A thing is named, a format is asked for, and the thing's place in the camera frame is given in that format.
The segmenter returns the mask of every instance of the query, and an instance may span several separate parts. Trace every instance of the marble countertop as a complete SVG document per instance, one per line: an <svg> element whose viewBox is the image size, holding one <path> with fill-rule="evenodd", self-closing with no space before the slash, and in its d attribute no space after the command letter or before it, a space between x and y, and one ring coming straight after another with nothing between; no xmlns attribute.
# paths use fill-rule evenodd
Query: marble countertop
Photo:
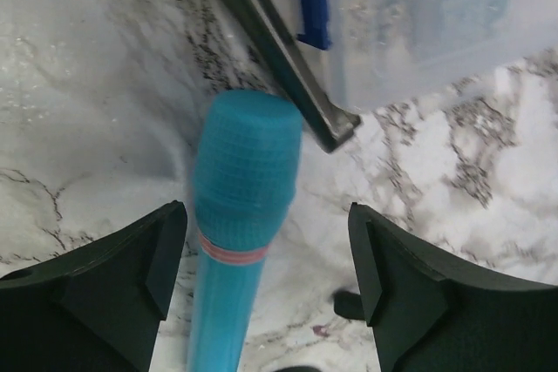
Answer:
<svg viewBox="0 0 558 372"><path fill-rule="evenodd" d="M0 275L170 200L188 204L211 98L275 90L216 0L0 0L0 10ZM549 50L443 91L488 78L484 98L388 106L333 155L305 134L240 370L379 371L371 330L332 310L334 291L357 286L353 201L462 258L558 284L557 69ZM184 370L195 259L187 246L153 372Z"/></svg>

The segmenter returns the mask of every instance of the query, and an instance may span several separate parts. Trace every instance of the clear plastic box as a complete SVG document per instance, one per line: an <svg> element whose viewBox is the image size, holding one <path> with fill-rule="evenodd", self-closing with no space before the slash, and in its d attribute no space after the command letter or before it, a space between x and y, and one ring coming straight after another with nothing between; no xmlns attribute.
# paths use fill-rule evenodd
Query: clear plastic box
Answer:
<svg viewBox="0 0 558 372"><path fill-rule="evenodd" d="M331 100L352 112L416 97L558 44L558 0L328 5L330 48L301 46Z"/></svg>

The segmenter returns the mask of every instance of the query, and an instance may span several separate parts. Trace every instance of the marble pattern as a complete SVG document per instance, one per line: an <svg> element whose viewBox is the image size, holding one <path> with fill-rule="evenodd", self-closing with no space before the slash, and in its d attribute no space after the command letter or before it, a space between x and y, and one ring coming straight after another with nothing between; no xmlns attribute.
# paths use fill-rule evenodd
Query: marble pattern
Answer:
<svg viewBox="0 0 558 372"><path fill-rule="evenodd" d="M276 91L217 0L0 4L0 275L169 200L188 203L211 98ZM298 194L270 251L240 370L379 371L371 331L332 311L335 290L356 289L353 201L464 259L558 284L557 80L558 55L548 50L365 115L333 155L305 134ZM442 109L472 88L486 95ZM184 370L191 241L155 372Z"/></svg>

